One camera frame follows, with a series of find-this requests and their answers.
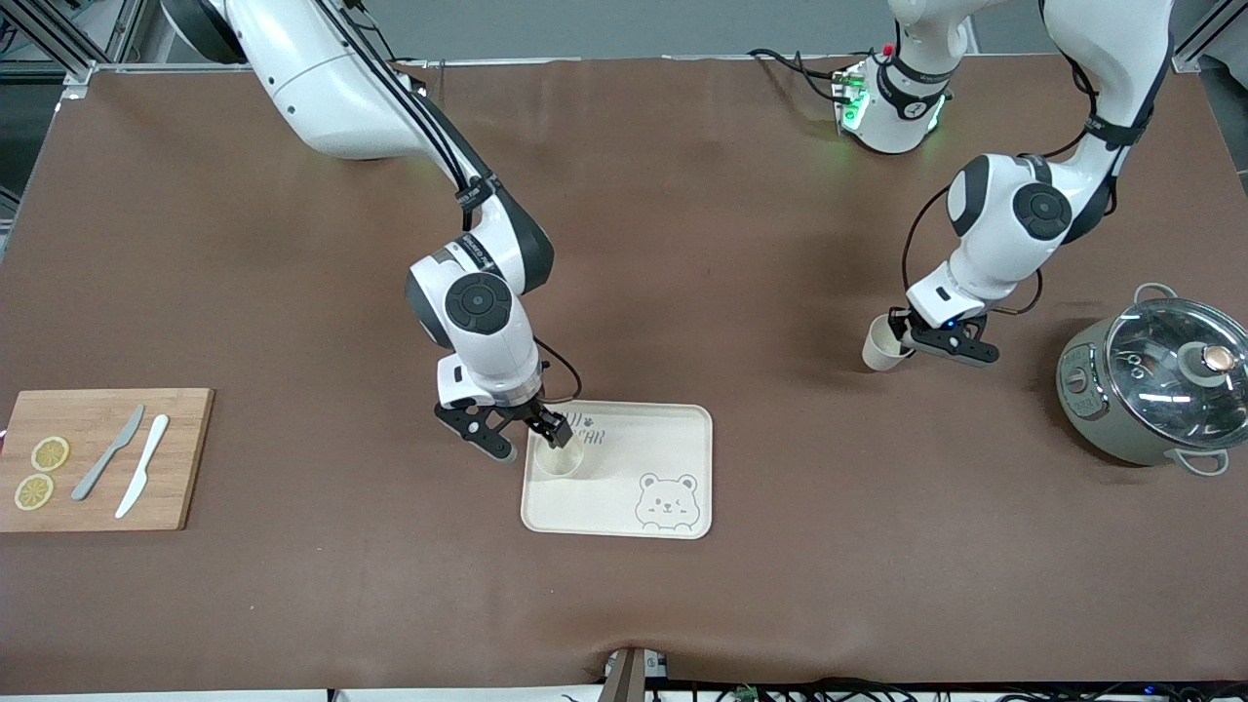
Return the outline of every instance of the clear plastic cup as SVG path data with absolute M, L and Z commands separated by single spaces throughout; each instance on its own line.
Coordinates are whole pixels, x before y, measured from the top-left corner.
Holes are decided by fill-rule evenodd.
M 577 435 L 572 436 L 563 448 L 552 448 L 550 442 L 533 435 L 538 448 L 533 453 L 533 463 L 548 476 L 572 477 L 585 458 L 585 442 Z

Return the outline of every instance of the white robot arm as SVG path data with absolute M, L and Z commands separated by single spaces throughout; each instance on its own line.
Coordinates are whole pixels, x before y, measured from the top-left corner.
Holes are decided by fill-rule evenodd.
M 540 226 L 409 79 L 363 39 L 351 0 L 161 0 L 171 24 L 206 57 L 251 61 L 300 139 L 339 159 L 423 155 L 454 182 L 464 232 L 411 266 L 407 301 L 438 363 L 434 413 L 499 461 L 499 432 L 519 420 L 562 447 L 567 420 L 542 400 L 543 363 L 519 296 L 547 281 L 554 250 Z M 480 221 L 470 227 L 472 214 Z M 502 422 L 487 420 L 498 413 Z
M 892 315 L 904 347 L 972 365 L 996 361 L 997 350 L 980 340 L 985 314 L 1058 246 L 1101 221 L 1127 152 L 1152 117 L 1171 55 L 1172 4 L 1141 0 L 1131 11 L 1111 0 L 1042 6 L 1057 46 L 1099 79 L 1096 111 L 1067 161 L 983 155 L 958 171 L 946 209 L 961 242 L 906 291 L 911 310 Z

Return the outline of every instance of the rice cooker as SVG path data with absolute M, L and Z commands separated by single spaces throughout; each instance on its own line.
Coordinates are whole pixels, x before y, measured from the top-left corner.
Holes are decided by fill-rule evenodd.
M 1162 297 L 1142 299 L 1149 290 Z M 1218 476 L 1227 450 L 1248 440 L 1246 358 L 1238 322 L 1149 282 L 1124 312 L 1066 345 L 1057 395 L 1075 428 L 1106 453 Z

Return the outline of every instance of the cutting board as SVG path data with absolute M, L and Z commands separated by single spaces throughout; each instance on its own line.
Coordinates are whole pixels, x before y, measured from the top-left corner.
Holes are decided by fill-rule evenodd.
M 74 487 L 140 403 L 146 408 L 139 431 L 109 462 L 91 495 L 75 502 L 70 498 Z M 212 391 L 200 387 L 19 393 L 0 450 L 0 532 L 182 528 L 211 410 Z M 156 415 L 168 415 L 168 428 L 147 465 L 147 487 L 126 516 L 115 518 Z M 52 498 L 37 510 L 21 511 L 14 493 L 22 478 L 39 472 L 31 466 L 30 452 L 49 436 L 69 441 L 70 457 L 47 473 L 55 481 Z

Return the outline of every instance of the pot handle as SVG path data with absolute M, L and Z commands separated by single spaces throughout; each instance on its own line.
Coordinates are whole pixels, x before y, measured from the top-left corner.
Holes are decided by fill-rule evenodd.
M 1169 451 L 1166 452 L 1166 456 L 1171 461 L 1174 461 L 1179 466 L 1183 466 L 1184 468 L 1187 468 L 1189 472 L 1193 472 L 1193 473 L 1196 473 L 1196 475 L 1198 475 L 1201 477 L 1217 477 L 1217 476 L 1227 472 L 1227 466 L 1231 465 L 1231 457 L 1227 456 L 1226 450 L 1222 450 L 1222 451 L 1188 451 L 1186 448 L 1171 448 Z M 1202 471 L 1201 468 L 1193 466 L 1192 461 L 1189 461 L 1189 458 L 1217 458 L 1218 460 L 1218 467 L 1214 468 L 1214 470 L 1212 470 L 1212 471 Z
M 1146 282 L 1144 285 L 1141 285 L 1139 287 L 1136 289 L 1136 295 L 1131 300 L 1132 304 L 1138 305 L 1139 294 L 1146 290 L 1156 290 L 1157 292 L 1161 292 L 1163 297 L 1178 297 L 1178 292 L 1174 292 L 1174 289 L 1168 285 L 1162 285 L 1159 282 Z

